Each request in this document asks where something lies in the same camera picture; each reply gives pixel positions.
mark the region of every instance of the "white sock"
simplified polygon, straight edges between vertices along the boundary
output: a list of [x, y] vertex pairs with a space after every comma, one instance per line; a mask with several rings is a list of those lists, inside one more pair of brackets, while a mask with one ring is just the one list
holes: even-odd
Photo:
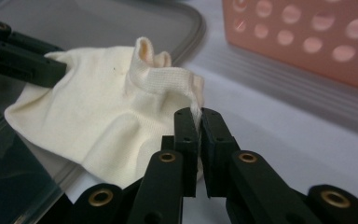
[[47, 57], [67, 63], [53, 89], [27, 84], [5, 116], [33, 144], [83, 165], [107, 183], [142, 177], [161, 136], [173, 135], [173, 113], [191, 107], [196, 126], [203, 78], [154, 55], [147, 38], [135, 48], [73, 49]]

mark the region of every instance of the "black mount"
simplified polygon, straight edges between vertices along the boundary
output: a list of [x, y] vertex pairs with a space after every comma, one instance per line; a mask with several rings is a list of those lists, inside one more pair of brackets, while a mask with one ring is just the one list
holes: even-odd
[[358, 223], [358, 199], [329, 185], [293, 189], [262, 156], [240, 150], [222, 116], [203, 108], [197, 134], [189, 108], [174, 115], [174, 136], [163, 136], [143, 179], [126, 189], [86, 190], [63, 223], [182, 223], [183, 197], [195, 197], [200, 149], [208, 197], [225, 197], [231, 223]]
[[53, 87], [65, 75], [66, 64], [45, 58], [46, 53], [61, 50], [27, 35], [12, 32], [0, 22], [0, 74]]

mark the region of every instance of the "knit fabric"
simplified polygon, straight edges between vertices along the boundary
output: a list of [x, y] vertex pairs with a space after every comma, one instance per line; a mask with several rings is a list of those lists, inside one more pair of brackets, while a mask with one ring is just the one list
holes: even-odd
[[27, 84], [5, 111], [31, 143], [81, 164], [103, 181], [127, 187], [145, 173], [173, 113], [189, 107], [198, 127], [203, 78], [171, 67], [141, 37], [135, 48], [72, 49], [46, 57], [67, 64], [53, 89]]

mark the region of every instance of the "brass insert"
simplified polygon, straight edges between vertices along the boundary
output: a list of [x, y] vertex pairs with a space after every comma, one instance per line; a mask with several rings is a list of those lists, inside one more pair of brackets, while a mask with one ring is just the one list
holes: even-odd
[[172, 153], [166, 152], [159, 155], [159, 159], [164, 162], [171, 162], [176, 160], [176, 157]]
[[338, 207], [348, 208], [351, 206], [351, 202], [342, 194], [333, 190], [324, 190], [321, 192], [321, 196], [325, 202]]
[[6, 30], [7, 29], [7, 25], [4, 23], [0, 23], [0, 30]]
[[239, 156], [240, 160], [244, 161], [244, 162], [256, 162], [257, 161], [257, 157], [251, 153], [241, 153]]
[[100, 207], [110, 203], [113, 199], [113, 192], [110, 189], [97, 189], [89, 196], [89, 204]]

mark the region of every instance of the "orange container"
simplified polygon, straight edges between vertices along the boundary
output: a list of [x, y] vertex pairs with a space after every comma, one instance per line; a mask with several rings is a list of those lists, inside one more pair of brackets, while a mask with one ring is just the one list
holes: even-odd
[[358, 0], [223, 0], [227, 41], [358, 88]]

